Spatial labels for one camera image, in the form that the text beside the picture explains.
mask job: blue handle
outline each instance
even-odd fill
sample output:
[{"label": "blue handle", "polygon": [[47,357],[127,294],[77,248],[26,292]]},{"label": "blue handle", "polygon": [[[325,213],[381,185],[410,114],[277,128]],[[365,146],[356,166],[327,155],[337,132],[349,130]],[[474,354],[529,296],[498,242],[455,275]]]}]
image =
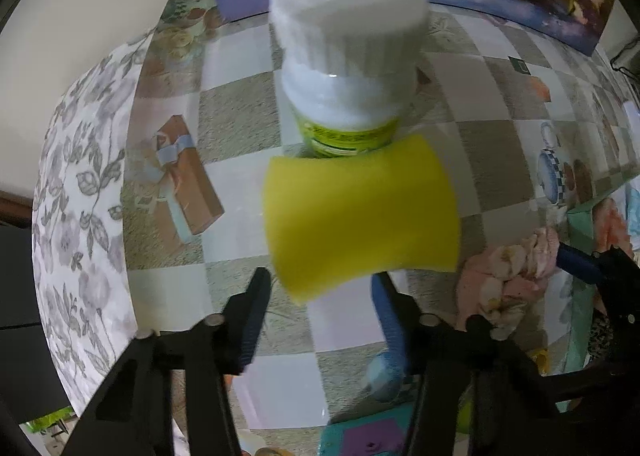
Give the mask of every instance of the blue handle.
[{"label": "blue handle", "polygon": [[604,280],[602,272],[596,264],[593,256],[560,243],[558,249],[558,257],[556,258],[556,267],[568,272],[574,277],[581,279],[588,285],[597,285]]}]

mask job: cable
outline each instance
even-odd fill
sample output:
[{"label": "cable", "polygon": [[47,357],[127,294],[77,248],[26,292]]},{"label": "cable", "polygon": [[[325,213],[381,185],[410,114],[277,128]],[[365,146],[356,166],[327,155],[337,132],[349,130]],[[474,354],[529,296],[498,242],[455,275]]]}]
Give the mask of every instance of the cable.
[{"label": "cable", "polygon": [[612,66],[612,68],[614,72],[620,72],[620,74],[624,75],[626,78],[640,84],[640,78],[625,66],[619,66],[617,68]]},{"label": "cable", "polygon": [[615,55],[615,57],[611,59],[611,61],[609,61],[609,64],[611,65],[611,67],[613,68],[613,63],[615,63],[618,59],[620,59],[620,56],[622,56],[622,54],[624,54],[627,50],[630,50],[631,48],[636,46],[638,42],[640,42],[640,34],[634,37],[630,42],[626,43],[626,45],[622,47],[622,50],[620,50]]}]

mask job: white jar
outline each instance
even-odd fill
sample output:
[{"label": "white jar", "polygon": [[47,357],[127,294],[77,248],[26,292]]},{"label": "white jar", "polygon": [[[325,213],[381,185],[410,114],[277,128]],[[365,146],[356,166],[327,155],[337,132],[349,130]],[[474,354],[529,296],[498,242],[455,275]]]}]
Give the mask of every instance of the white jar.
[{"label": "white jar", "polygon": [[316,154],[384,146],[415,93],[426,0],[270,0],[282,87]]}]

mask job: green label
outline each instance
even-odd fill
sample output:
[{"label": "green label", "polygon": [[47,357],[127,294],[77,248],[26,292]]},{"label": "green label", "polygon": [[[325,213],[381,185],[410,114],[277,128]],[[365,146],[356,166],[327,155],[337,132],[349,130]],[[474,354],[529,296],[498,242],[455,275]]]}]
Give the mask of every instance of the green label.
[{"label": "green label", "polygon": [[296,113],[300,133],[319,157],[349,157],[386,146],[398,127],[398,119],[380,128],[363,131],[338,131],[325,128]]},{"label": "green label", "polygon": [[516,72],[520,72],[521,74],[531,75],[529,68],[527,67],[527,63],[525,63],[522,59],[512,58],[511,56],[507,56],[509,61],[511,61],[511,65]]}]

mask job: white wall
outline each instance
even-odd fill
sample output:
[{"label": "white wall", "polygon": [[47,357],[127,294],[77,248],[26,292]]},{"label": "white wall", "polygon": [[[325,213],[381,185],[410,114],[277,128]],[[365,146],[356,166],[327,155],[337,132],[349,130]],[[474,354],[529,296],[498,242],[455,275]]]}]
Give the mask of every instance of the white wall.
[{"label": "white wall", "polygon": [[613,58],[623,46],[631,41],[638,33],[622,4],[616,0],[600,37],[600,45],[607,57]]},{"label": "white wall", "polygon": [[155,25],[166,1],[20,1],[0,33],[0,191],[33,195],[57,99],[98,59]]}]

